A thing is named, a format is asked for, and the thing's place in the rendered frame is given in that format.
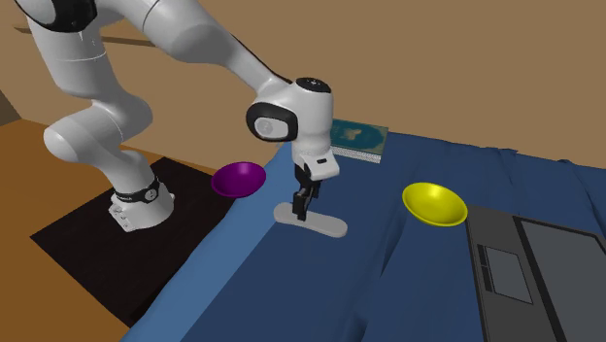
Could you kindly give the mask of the yellow bowl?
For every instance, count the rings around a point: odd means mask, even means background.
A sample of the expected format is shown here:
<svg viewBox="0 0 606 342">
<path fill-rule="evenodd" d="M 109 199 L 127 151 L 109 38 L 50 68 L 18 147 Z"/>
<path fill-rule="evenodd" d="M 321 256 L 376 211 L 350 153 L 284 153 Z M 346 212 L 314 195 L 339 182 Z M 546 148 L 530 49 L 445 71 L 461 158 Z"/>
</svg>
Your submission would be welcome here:
<svg viewBox="0 0 606 342">
<path fill-rule="evenodd" d="M 402 191 L 406 209 L 420 222 L 438 227 L 452 227 L 463 223 L 468 208 L 462 198 L 441 185 L 419 182 Z"/>
</svg>

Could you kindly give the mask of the grey remote control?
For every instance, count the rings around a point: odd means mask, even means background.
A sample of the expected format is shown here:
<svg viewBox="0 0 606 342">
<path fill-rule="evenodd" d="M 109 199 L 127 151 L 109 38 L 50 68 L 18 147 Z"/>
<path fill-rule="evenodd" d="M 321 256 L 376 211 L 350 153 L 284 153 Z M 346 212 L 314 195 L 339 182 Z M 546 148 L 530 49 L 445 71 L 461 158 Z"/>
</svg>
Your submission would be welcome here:
<svg viewBox="0 0 606 342">
<path fill-rule="evenodd" d="M 278 204 L 273 212 L 275 221 L 306 228 L 332 238 L 342 238 L 348 232 L 348 225 L 341 219 L 309 211 L 306 220 L 302 221 L 292 213 L 292 209 L 291 203 Z"/>
</svg>

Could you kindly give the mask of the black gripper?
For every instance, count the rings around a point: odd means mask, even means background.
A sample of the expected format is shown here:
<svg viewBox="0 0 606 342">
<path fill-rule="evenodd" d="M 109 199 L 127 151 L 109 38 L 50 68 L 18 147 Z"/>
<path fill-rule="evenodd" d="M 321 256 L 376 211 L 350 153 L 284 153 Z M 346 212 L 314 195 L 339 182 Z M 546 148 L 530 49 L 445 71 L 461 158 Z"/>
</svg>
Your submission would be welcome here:
<svg viewBox="0 0 606 342">
<path fill-rule="evenodd" d="M 294 165 L 295 179 L 299 183 L 299 191 L 293 194 L 292 213 L 302 222 L 306 221 L 307 208 L 314 198 L 320 194 L 321 181 L 311 180 L 311 171 L 307 164 L 303 168 Z"/>
</svg>

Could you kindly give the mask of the purple bowl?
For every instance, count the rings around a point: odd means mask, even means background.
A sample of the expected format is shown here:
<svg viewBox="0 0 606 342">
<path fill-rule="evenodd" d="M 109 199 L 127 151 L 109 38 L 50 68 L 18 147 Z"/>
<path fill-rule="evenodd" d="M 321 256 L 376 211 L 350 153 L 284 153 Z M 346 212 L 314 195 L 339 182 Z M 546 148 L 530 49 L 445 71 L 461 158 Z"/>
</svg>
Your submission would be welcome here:
<svg viewBox="0 0 606 342">
<path fill-rule="evenodd" d="M 212 189 L 229 198 L 243 198 L 258 191 L 265 183 L 266 172 L 256 163 L 240 161 L 221 167 L 211 179 Z"/>
</svg>

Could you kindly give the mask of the blue bed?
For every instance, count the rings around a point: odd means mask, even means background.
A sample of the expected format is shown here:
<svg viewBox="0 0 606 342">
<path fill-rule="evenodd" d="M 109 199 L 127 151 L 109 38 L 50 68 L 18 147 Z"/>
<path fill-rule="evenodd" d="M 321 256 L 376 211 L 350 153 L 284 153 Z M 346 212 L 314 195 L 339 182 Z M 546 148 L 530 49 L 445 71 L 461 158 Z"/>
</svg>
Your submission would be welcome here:
<svg viewBox="0 0 606 342">
<path fill-rule="evenodd" d="M 416 220 L 415 182 L 606 235 L 606 169 L 398 133 L 380 163 L 339 165 L 310 208 L 344 237 L 275 221 L 296 188 L 283 146 L 121 342 L 485 342 L 465 227 Z"/>
</svg>

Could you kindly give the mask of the teal book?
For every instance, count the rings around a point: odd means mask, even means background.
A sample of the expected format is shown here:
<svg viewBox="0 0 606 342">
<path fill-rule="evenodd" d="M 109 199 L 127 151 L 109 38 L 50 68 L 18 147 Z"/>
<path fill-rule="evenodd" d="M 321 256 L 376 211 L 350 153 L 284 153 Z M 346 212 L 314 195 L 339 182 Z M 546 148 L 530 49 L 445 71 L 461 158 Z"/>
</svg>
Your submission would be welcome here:
<svg viewBox="0 0 606 342">
<path fill-rule="evenodd" d="M 334 154 L 379 164 L 388 128 L 349 120 L 334 120 L 330 131 Z"/>
</svg>

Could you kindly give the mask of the grey laptop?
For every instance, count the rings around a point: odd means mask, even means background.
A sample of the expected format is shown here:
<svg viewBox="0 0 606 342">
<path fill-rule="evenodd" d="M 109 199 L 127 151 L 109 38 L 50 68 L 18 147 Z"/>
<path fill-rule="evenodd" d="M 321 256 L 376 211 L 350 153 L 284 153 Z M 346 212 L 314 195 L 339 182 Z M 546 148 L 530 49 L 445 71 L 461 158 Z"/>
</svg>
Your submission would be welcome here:
<svg viewBox="0 0 606 342">
<path fill-rule="evenodd" d="M 478 206 L 465 226 L 484 342 L 606 342 L 606 239 Z"/>
</svg>

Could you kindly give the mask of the black robot stand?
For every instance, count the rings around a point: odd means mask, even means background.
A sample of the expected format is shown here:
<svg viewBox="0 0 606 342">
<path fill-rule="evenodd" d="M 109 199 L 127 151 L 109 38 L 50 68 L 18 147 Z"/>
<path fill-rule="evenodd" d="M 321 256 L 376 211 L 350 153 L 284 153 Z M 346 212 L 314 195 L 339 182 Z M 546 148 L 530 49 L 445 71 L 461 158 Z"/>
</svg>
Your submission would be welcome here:
<svg viewBox="0 0 606 342">
<path fill-rule="evenodd" d="M 176 195 L 160 225 L 126 232 L 109 213 L 109 189 L 31 236 L 108 311 L 132 327 L 234 203 L 212 176 L 163 157 L 151 169 Z"/>
</svg>

